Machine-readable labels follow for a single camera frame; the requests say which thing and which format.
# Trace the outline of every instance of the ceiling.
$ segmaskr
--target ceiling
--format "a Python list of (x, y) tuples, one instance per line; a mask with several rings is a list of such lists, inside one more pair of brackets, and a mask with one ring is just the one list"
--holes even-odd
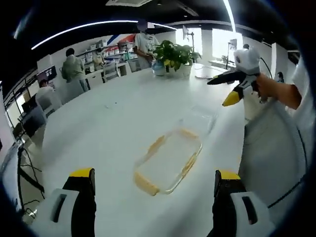
[[(105, 35), (136, 33), (134, 23), (101, 24), (84, 27), (62, 34), (40, 45), (35, 50), (30, 48), (40, 41), (58, 32), (79, 25), (107, 20), (139, 20), (167, 24), (188, 20), (214, 20), (230, 22), (223, 0), (152, 0), (141, 7), (106, 6), (107, 0), (72, 1), (72, 0), (24, 0), (17, 8), (15, 2), (9, 3), (6, 9), (6, 35), (9, 47), (6, 50), (24, 53), (23, 69), (4, 81), (14, 83), (25, 74), (24, 68), (36, 65), (36, 61), (71, 44)], [(267, 43), (277, 41), (286, 49), (296, 49), (289, 31), (280, 17), (264, 0), (229, 0), (235, 23), (250, 27), (260, 32), (237, 28), (238, 32)], [(203, 24), (202, 28), (230, 27), (221, 24)], [(157, 33), (168, 31), (166, 28), (156, 29)]]

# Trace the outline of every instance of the desk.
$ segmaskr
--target desk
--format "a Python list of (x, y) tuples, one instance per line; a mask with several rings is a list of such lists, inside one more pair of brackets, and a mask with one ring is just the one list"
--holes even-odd
[[(238, 172), (243, 103), (222, 107), (234, 85), (155, 77), (152, 69), (110, 80), (67, 103), (48, 120), (42, 146), (47, 195), (79, 168), (95, 168), (96, 236), (205, 237), (213, 228), (215, 169)], [(218, 107), (196, 163), (169, 195), (134, 184), (134, 162), (192, 106)]]
[(132, 71), (130, 69), (130, 66), (129, 66), (129, 64), (127, 62), (125, 62), (125, 63), (118, 63), (117, 64), (117, 69), (118, 69), (118, 73), (119, 73), (120, 77), (132, 73)]

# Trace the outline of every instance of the glass baking dish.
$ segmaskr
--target glass baking dish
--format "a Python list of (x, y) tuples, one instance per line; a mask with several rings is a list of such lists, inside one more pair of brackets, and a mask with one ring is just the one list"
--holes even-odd
[(177, 128), (166, 133), (136, 162), (135, 184), (152, 196), (173, 192), (194, 165), (201, 149), (199, 137), (189, 130)]

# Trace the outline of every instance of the chair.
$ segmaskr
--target chair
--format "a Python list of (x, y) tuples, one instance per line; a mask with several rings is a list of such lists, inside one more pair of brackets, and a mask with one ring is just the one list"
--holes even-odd
[(35, 99), (37, 104), (43, 109), (47, 118), (62, 106), (60, 98), (56, 93), (50, 90), (41, 96), (36, 95)]
[(107, 82), (108, 80), (111, 80), (113, 78), (117, 78), (119, 76), (117, 63), (112, 62), (110, 64), (104, 65), (103, 73), (104, 73), (105, 82)]

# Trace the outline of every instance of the led light strip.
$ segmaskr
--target led light strip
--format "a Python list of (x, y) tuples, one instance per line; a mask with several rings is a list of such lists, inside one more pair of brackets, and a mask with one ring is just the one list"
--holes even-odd
[(226, 10), (228, 12), (229, 19), (230, 19), (231, 24), (232, 24), (232, 30), (233, 30), (234, 33), (236, 33), (236, 26), (235, 26), (235, 21), (234, 21), (234, 17), (233, 17), (233, 12), (232, 12), (231, 6), (230, 6), (228, 0), (223, 0), (223, 2), (225, 4)]
[[(41, 44), (51, 40), (52, 38), (55, 38), (59, 35), (62, 35), (64, 33), (67, 33), (69, 31), (73, 31), (73, 30), (76, 30), (76, 29), (79, 29), (79, 28), (82, 28), (82, 27), (86, 27), (86, 26), (94, 26), (94, 25), (100, 25), (100, 24), (108, 24), (108, 23), (137, 23), (138, 21), (129, 21), (129, 20), (116, 20), (116, 21), (100, 21), (100, 22), (94, 22), (94, 23), (89, 23), (89, 24), (85, 24), (85, 25), (81, 25), (81, 26), (76, 26), (76, 27), (73, 27), (73, 28), (70, 28), (68, 30), (65, 30), (65, 31), (62, 31), (62, 32), (59, 32), (51, 37), (48, 37), (47, 39), (44, 39), (43, 41), (39, 42), (38, 44), (34, 45), (31, 50), (37, 48), (38, 46), (40, 46)], [(161, 26), (161, 27), (165, 27), (165, 28), (169, 28), (169, 29), (172, 29), (172, 30), (176, 30), (176, 28), (174, 27), (171, 27), (171, 26), (166, 26), (166, 25), (161, 25), (161, 24), (158, 24), (158, 23), (151, 23), (155, 26)]]

